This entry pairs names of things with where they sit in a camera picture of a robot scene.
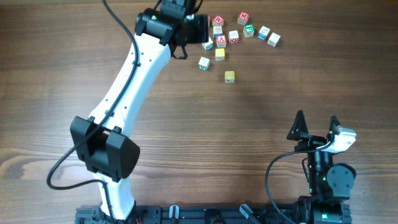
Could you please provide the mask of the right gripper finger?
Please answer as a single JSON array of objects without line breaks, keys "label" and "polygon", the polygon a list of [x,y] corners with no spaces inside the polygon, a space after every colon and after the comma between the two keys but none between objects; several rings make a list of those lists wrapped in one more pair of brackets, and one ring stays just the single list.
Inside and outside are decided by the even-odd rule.
[{"label": "right gripper finger", "polygon": [[287,140],[308,139],[308,128],[302,110],[297,111],[294,123],[287,135]]},{"label": "right gripper finger", "polygon": [[337,133],[338,132],[338,127],[340,125],[340,122],[338,121],[336,116],[332,116],[330,118],[330,127],[329,127],[329,133]]}]

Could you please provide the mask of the white block red Q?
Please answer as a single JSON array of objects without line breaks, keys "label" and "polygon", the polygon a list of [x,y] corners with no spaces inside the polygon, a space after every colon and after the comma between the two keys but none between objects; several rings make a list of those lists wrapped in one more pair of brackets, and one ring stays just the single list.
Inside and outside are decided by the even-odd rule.
[{"label": "white block red Q", "polygon": [[230,44],[235,44],[239,42],[239,33],[237,30],[229,31],[228,37]]}]

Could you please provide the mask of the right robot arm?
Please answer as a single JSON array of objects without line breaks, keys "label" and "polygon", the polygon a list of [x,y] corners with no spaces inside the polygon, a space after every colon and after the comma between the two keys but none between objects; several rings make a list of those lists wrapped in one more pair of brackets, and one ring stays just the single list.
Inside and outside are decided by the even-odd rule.
[{"label": "right robot arm", "polygon": [[351,223],[351,210],[344,201],[356,178],[356,171],[348,164],[333,162],[333,156],[345,152],[356,141],[356,132],[344,127],[336,116],[330,119],[325,137],[309,134],[303,111],[297,112],[287,135],[297,141],[295,152],[307,154],[309,196],[300,196],[294,203],[291,219],[294,223]]}]

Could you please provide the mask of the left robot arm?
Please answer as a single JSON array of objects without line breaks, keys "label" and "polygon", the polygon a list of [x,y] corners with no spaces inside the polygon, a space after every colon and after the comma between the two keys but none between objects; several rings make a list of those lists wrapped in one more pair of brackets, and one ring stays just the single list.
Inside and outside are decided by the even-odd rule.
[{"label": "left robot arm", "polygon": [[75,117],[70,132],[79,160],[98,183],[102,204],[76,210],[76,223],[139,223],[129,176],[140,148],[129,137],[154,80],[177,47],[209,40],[208,16],[198,1],[159,1],[136,19],[132,45],[114,83],[84,119]]}]

